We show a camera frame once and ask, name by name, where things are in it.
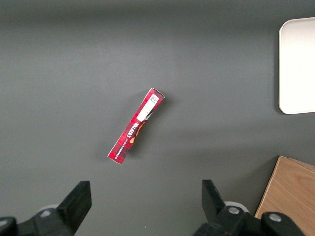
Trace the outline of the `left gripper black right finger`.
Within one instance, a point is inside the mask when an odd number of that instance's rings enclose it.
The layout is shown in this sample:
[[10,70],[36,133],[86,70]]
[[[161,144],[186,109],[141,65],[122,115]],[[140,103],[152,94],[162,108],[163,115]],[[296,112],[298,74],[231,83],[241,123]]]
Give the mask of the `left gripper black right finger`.
[[228,206],[211,180],[202,181],[202,207],[207,222],[194,236],[303,236],[303,231],[287,215],[266,212],[255,218],[238,206]]

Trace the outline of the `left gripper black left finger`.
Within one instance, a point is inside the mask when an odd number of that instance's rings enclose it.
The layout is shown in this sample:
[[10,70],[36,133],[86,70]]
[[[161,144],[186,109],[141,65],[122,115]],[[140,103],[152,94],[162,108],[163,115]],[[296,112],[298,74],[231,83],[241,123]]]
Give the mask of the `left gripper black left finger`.
[[89,181],[79,182],[56,208],[39,211],[18,223],[15,217],[0,218],[2,236],[73,236],[92,206]]

